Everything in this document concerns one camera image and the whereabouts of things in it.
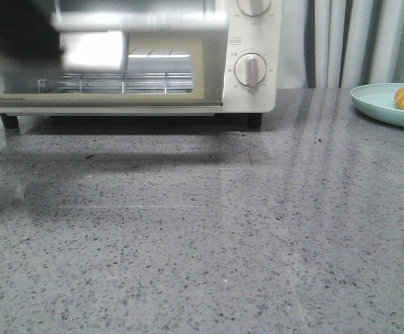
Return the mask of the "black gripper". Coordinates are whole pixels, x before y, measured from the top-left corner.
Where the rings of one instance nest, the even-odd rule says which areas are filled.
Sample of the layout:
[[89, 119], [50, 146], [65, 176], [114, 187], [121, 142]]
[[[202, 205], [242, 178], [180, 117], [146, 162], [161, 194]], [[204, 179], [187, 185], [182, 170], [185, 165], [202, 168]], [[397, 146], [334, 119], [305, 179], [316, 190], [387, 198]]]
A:
[[58, 59], [60, 33], [31, 1], [0, 1], [0, 52], [19, 59]]

